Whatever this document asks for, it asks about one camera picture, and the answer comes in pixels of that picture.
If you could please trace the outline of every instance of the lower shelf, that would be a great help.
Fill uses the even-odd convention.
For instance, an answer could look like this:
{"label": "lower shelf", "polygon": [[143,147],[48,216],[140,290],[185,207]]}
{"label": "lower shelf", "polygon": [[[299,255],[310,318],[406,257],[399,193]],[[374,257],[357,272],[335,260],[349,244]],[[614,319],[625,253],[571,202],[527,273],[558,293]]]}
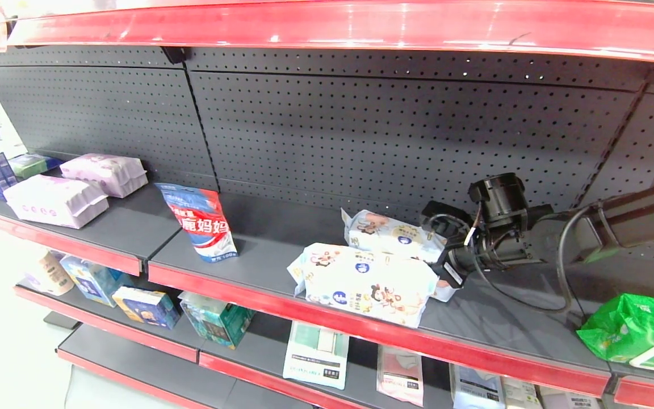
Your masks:
{"label": "lower shelf", "polygon": [[308,404],[88,325],[70,334],[57,354],[138,391],[193,409],[310,409]]}

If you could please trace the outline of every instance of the robotic arm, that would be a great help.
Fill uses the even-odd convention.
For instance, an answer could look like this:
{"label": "robotic arm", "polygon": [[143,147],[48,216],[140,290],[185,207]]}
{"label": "robotic arm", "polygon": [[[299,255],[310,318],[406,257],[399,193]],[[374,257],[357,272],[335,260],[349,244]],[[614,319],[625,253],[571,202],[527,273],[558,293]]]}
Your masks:
{"label": "robotic arm", "polygon": [[529,207],[524,184],[514,173],[471,184],[469,196],[478,206],[475,217],[435,201],[421,212],[422,227],[447,238],[446,248],[431,267],[452,287],[460,288],[472,272],[486,279],[484,270],[556,261],[563,308],[538,308],[507,295],[545,312],[563,312],[571,306],[565,262],[592,262],[621,248],[654,241],[654,184],[644,191],[557,213],[549,204]]}

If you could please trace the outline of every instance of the teal box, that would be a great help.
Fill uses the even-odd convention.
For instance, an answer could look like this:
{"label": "teal box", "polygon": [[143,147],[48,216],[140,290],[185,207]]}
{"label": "teal box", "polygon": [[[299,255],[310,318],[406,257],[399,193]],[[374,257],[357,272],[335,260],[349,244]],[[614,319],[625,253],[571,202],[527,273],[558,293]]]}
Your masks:
{"label": "teal box", "polygon": [[236,349],[254,311],[236,304],[184,291],[178,296],[181,308],[199,336]]}

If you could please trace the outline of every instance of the baby wipes package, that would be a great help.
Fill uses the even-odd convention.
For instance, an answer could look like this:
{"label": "baby wipes package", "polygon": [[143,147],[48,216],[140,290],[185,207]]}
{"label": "baby wipes package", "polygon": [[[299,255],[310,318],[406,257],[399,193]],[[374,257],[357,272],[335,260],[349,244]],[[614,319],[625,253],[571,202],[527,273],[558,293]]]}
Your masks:
{"label": "baby wipes package", "polygon": [[[368,210],[361,210],[355,217],[342,211],[342,221],[345,222],[345,241],[351,248],[391,253],[405,258],[432,264],[438,261],[446,239],[402,221]],[[456,292],[447,281],[439,280],[433,298],[446,302]]]}
{"label": "baby wipes package", "polygon": [[378,346],[377,391],[423,407],[421,356],[403,349]]}
{"label": "baby wipes package", "polygon": [[603,360],[654,370],[654,298],[633,294],[613,298],[577,335]]}
{"label": "baby wipes package", "polygon": [[156,186],[203,261],[238,256],[218,192],[173,183],[156,183]]}
{"label": "baby wipes package", "polygon": [[345,334],[293,321],[282,377],[344,390],[349,346]]}
{"label": "baby wipes package", "polygon": [[85,298],[106,306],[114,307],[112,295],[123,285],[133,285],[130,276],[116,269],[101,266],[75,256],[66,256],[60,260],[75,285]]}
{"label": "baby wipes package", "polygon": [[417,328],[438,276],[413,258],[314,243],[287,267],[295,295],[391,323]]}
{"label": "baby wipes package", "polygon": [[72,228],[81,228],[107,209],[107,196],[100,188],[43,174],[7,189],[5,198],[21,220]]}
{"label": "baby wipes package", "polygon": [[62,177],[92,183],[107,196],[125,197],[148,183],[138,158],[88,153],[60,165]]}

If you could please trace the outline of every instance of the store shelf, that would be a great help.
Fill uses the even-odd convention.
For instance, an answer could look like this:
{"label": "store shelf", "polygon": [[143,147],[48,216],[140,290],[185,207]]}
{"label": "store shelf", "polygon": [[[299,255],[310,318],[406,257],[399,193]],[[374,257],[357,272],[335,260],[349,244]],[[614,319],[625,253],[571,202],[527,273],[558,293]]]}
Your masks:
{"label": "store shelf", "polygon": [[231,3],[25,19],[9,44],[464,49],[654,61],[654,3]]}
{"label": "store shelf", "polygon": [[[377,345],[354,337],[350,339],[345,390],[282,378],[290,328],[288,319],[257,313],[236,349],[203,343],[199,365],[320,407],[414,407],[376,391]],[[426,409],[451,407],[448,374],[446,362],[423,359]]]}
{"label": "store shelf", "polygon": [[[449,303],[430,300],[416,331],[307,303],[292,296],[294,282],[286,266],[308,244],[342,244],[339,213],[235,194],[222,194],[221,204],[240,256],[207,264],[179,233],[148,262],[150,281],[532,383],[595,397],[605,389],[607,364],[574,334],[581,317],[577,305],[567,314],[543,314],[471,279]],[[524,271],[525,277],[550,277],[543,272]],[[560,306],[560,298],[548,295],[551,291],[519,294]]]}
{"label": "store shelf", "polygon": [[[155,290],[153,285],[148,286],[143,281],[139,282],[137,287],[150,287]],[[112,308],[88,300],[77,288],[73,288],[59,297],[37,292],[27,280],[22,280],[14,288],[16,295],[81,321],[81,323],[184,360],[197,362],[198,347],[203,343],[203,339],[198,336],[186,318],[181,317],[174,329],[161,328],[151,324],[137,323],[127,318],[127,315],[117,306]]]}
{"label": "store shelf", "polygon": [[192,409],[309,409],[308,404],[246,385],[99,329],[80,326],[57,355],[79,367]]}
{"label": "store shelf", "polygon": [[142,260],[153,256],[180,226],[155,186],[107,201],[106,212],[77,230],[19,220],[0,200],[0,230],[137,276]]}

